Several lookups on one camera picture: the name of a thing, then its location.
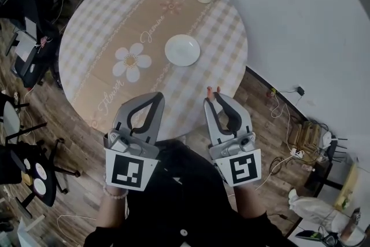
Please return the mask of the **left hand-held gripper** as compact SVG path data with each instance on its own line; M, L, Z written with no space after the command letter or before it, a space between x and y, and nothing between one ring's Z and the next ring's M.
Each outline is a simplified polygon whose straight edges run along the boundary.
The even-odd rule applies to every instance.
M133 115L147 106L150 109L143 125L133 128ZM105 180L109 186L145 190L158 164L159 148L154 144L157 142L164 106L162 93L147 93L125 102L118 109L113 129L104 138Z

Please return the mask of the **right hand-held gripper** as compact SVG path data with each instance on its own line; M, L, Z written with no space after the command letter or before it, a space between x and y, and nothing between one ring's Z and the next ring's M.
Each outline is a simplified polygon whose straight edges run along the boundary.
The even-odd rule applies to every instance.
M223 129L213 102L205 98L203 107L212 144L209 154L214 167L231 187L260 180L261 150L254 146L255 133L248 133L249 113L227 95L214 93L214 97L228 118L226 129Z

